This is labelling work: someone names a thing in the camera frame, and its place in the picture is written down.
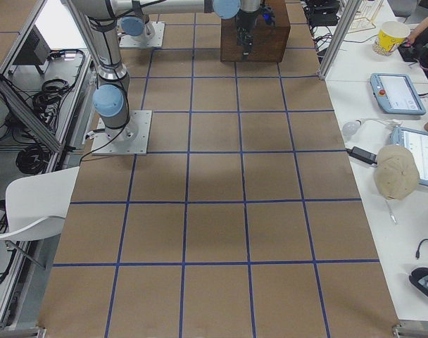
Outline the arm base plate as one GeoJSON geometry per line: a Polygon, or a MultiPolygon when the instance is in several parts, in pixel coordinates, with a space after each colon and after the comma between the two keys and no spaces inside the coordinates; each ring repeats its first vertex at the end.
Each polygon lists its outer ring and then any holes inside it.
{"type": "Polygon", "coordinates": [[[148,49],[161,48],[165,31],[165,23],[162,21],[150,21],[145,25],[144,31],[139,36],[131,36],[126,33],[120,35],[121,49],[148,49]]]}
{"type": "Polygon", "coordinates": [[[96,133],[92,142],[92,153],[95,156],[110,155],[146,155],[151,129],[152,111],[130,111],[130,121],[122,133],[114,130],[96,133]]]}

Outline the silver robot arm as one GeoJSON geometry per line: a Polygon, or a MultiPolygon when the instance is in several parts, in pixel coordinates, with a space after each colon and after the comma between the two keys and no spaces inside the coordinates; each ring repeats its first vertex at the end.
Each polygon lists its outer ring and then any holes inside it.
{"type": "Polygon", "coordinates": [[[130,76],[120,53],[120,19],[132,16],[125,32],[141,37],[151,14],[216,13],[222,19],[238,19],[237,34],[249,48],[250,31],[264,9],[262,1],[69,1],[68,7],[96,61],[98,85],[92,103],[104,131],[94,138],[92,151],[99,155],[145,154],[149,141],[152,112],[132,110],[128,101],[130,76]]]}
{"type": "Polygon", "coordinates": [[[135,40],[149,40],[156,34],[148,15],[144,17],[125,16],[120,20],[120,26],[124,33],[135,40]]]}

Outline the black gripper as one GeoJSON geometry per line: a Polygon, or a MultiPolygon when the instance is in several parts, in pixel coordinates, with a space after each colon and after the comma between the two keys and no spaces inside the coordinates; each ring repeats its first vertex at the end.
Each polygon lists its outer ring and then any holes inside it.
{"type": "Polygon", "coordinates": [[[256,26],[257,12],[247,12],[239,10],[235,18],[237,31],[237,45],[242,45],[242,56],[248,57],[250,54],[250,45],[253,43],[252,30],[256,26]]]}

